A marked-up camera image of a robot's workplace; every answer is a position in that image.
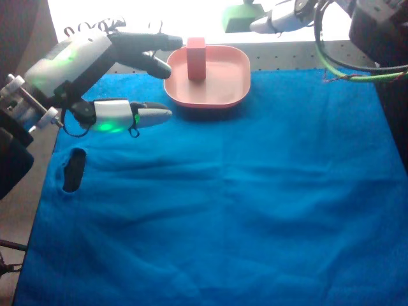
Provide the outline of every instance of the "hole in cloth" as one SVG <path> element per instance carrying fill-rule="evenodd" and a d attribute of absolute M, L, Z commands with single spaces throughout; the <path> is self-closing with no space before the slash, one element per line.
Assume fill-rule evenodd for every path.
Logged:
<path fill-rule="evenodd" d="M 81 185 L 85 170 L 85 160 L 87 154 L 82 149 L 73 149 L 71 158 L 64 168 L 64 186 L 62 190 L 67 193 L 77 191 Z"/>

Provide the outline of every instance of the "pink tray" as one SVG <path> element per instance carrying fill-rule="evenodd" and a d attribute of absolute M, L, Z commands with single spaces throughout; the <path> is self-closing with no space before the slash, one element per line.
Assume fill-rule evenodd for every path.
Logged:
<path fill-rule="evenodd" d="M 249 59 L 228 46 L 206 47 L 206 79 L 191 81 L 187 73 L 187 48 L 174 51 L 167 63 L 171 76 L 164 89 L 177 104 L 190 108 L 229 108 L 247 95 L 251 87 Z"/>

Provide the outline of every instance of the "green block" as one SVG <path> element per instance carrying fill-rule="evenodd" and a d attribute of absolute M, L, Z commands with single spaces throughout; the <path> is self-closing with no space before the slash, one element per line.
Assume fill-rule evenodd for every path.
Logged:
<path fill-rule="evenodd" d="M 250 32 L 250 24 L 265 16 L 260 4 L 230 6 L 222 14 L 222 27 L 225 33 Z"/>

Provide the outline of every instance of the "robotic hand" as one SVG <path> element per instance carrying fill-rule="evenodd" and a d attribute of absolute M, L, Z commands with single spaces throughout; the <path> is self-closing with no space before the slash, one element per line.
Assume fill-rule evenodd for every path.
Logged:
<path fill-rule="evenodd" d="M 129 102 L 126 98 L 85 101 L 82 96 L 116 63 L 145 70 L 156 78 L 168 78 L 171 68 L 149 51 L 182 47 L 182 38 L 158 34 L 122 33 L 97 29 L 78 33 L 56 45 L 31 67 L 24 78 L 9 75 L 0 91 L 0 199 L 29 171 L 33 157 L 26 147 L 30 132 L 48 123 L 64 128 L 70 111 L 88 130 L 128 130 L 160 124 L 171 111 L 159 103 Z M 61 121 L 56 108 L 62 108 Z"/>
<path fill-rule="evenodd" d="M 261 34 L 273 34 L 299 30 L 313 21 L 314 6 L 317 0 L 283 0 L 255 20 L 250 29 Z"/>

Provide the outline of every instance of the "white backdrop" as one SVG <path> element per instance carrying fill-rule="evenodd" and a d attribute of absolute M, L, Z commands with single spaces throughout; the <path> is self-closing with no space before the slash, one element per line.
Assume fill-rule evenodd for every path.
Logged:
<path fill-rule="evenodd" d="M 281 0 L 255 1 L 261 3 L 265 11 L 273 8 Z M 64 29 L 70 26 L 77 31 L 78 24 L 88 22 L 90 25 L 104 18 L 123 16 L 127 27 L 122 31 L 158 32 L 160 20 L 163 21 L 163 32 L 182 36 L 203 36 L 207 43 L 259 43 L 271 41 L 312 41 L 313 28 L 303 28 L 291 33 L 225 34 L 221 17 L 226 7 L 242 4 L 242 0 L 48 0 L 52 21 L 58 41 L 66 39 Z M 323 29 L 325 40 L 348 40 L 350 18 L 337 5 L 329 6 L 324 16 Z"/>

